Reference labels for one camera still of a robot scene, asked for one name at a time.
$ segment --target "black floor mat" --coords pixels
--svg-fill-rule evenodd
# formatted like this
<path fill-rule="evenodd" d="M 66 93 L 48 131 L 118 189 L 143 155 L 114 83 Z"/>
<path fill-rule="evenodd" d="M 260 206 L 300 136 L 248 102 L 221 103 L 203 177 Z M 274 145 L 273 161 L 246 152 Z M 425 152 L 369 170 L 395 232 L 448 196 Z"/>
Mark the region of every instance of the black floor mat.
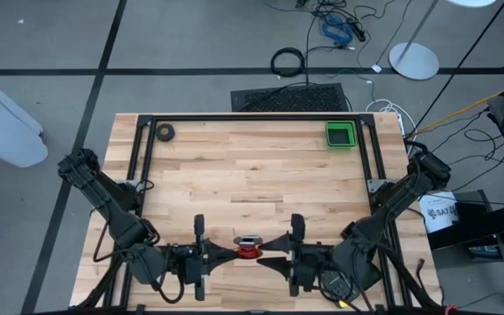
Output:
<path fill-rule="evenodd" d="M 350 111 L 341 84 L 311 84 L 231 92 L 234 112 L 340 112 Z"/>

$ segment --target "white bucket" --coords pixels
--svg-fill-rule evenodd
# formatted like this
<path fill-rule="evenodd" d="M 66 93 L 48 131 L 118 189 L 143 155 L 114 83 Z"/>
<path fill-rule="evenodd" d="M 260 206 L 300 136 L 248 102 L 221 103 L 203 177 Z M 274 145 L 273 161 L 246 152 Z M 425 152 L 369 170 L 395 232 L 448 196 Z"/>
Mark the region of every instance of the white bucket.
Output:
<path fill-rule="evenodd" d="M 0 91 L 0 158 L 18 167 L 44 161 L 48 149 L 41 132 L 40 124 Z"/>

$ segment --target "floor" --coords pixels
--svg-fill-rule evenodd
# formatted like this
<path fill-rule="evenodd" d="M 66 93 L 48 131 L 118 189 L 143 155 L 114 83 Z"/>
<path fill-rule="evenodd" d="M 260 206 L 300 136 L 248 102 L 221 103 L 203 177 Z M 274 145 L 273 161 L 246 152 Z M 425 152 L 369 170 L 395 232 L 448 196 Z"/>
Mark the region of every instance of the floor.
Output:
<path fill-rule="evenodd" d="M 285 9 L 294 4 L 264 1 Z M 45 248 L 52 249 L 52 256 L 39 299 L 34 304 L 30 299 L 29 307 L 36 312 L 68 307 L 90 205 L 80 193 L 62 186 L 56 164 L 83 145 L 102 161 L 115 113 L 230 111 L 232 90 L 304 80 L 277 78 L 270 74 L 269 62 L 282 47 L 304 49 L 312 16 L 273 10 L 264 1 L 0 0 L 0 88 L 44 126 L 49 149 L 46 161 L 27 169 L 0 161 L 0 313 L 23 310 L 51 219 L 60 223 L 59 230 L 51 231 L 57 239 L 53 248 Z M 361 3 L 367 4 L 347 1 L 347 9 Z M 382 12 L 384 3 L 371 5 Z M 362 67 L 378 60 L 407 3 L 397 0 L 383 18 L 362 20 L 372 37 L 360 53 Z M 417 121 L 503 3 L 467 9 L 439 2 L 417 38 L 441 62 L 441 72 L 430 80 L 392 74 L 385 53 L 379 62 L 383 71 L 364 75 L 372 83 L 349 72 L 334 78 L 312 75 L 311 81 L 341 83 L 357 111 L 372 100 L 374 88 L 376 98 L 400 104 Z M 391 46 L 410 37 L 430 4 L 431 0 L 418 0 L 409 5 Z M 331 44 L 318 30 L 311 33 L 310 46 Z M 316 52 L 309 66 L 360 71 L 356 57 L 362 44 L 355 40 L 353 45 L 355 51 Z M 292 67 L 295 60 L 281 62 Z M 504 7 L 462 67 L 463 74 L 453 77 L 422 125 L 504 88 Z M 435 147 L 461 126 L 453 124 L 420 139 Z M 486 118 L 472 126 L 499 133 Z M 459 135 L 437 154 L 453 161 L 476 152 L 486 154 L 490 145 Z M 494 164 L 473 159 L 454 165 L 449 187 L 464 184 Z M 466 187 L 476 189 L 485 190 L 490 200 L 504 202 L 504 164 Z M 60 210 L 62 218 L 57 215 Z M 503 263 L 471 263 L 459 248 L 437 251 L 434 258 L 447 304 L 464 305 L 499 293 L 465 309 L 504 313 Z"/>

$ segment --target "power strip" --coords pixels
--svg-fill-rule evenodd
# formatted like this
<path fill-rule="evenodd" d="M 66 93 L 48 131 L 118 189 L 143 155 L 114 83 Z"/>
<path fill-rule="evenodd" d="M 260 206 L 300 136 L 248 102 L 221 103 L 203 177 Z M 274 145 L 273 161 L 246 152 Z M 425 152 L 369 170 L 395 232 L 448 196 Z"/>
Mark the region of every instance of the power strip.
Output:
<path fill-rule="evenodd" d="M 400 131 L 402 132 L 402 137 L 404 137 L 406 135 L 406 131 L 403 128 L 402 115 L 400 115 L 400 113 L 397 113 L 396 116 L 398 117 L 398 123 L 400 123 Z"/>

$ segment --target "coiled black cable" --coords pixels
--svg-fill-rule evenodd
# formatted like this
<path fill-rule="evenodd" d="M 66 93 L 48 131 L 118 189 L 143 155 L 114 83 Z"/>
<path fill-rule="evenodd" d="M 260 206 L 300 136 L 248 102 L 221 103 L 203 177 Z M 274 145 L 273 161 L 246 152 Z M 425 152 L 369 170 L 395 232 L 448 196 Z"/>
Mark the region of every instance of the coiled black cable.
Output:
<path fill-rule="evenodd" d="M 291 72 L 283 72 L 281 70 L 278 70 L 276 68 L 276 59 L 277 59 L 277 57 L 279 57 L 280 55 L 282 55 L 284 53 L 290 53 L 294 56 L 297 56 L 297 58 L 300 61 L 300 66 L 298 66 L 297 69 L 295 69 L 294 71 L 291 71 Z M 269 64 L 271 66 L 271 72 L 273 74 L 277 74 L 277 75 L 285 77 L 285 78 L 290 78 L 290 77 L 298 76 L 299 74 L 301 74 L 303 72 L 303 69 L 305 68 L 305 57 L 303 57 L 303 53 L 301 51 L 299 51 L 297 48 L 285 47 L 285 48 L 278 50 L 273 55 L 273 57 L 271 57 L 271 62 Z"/>

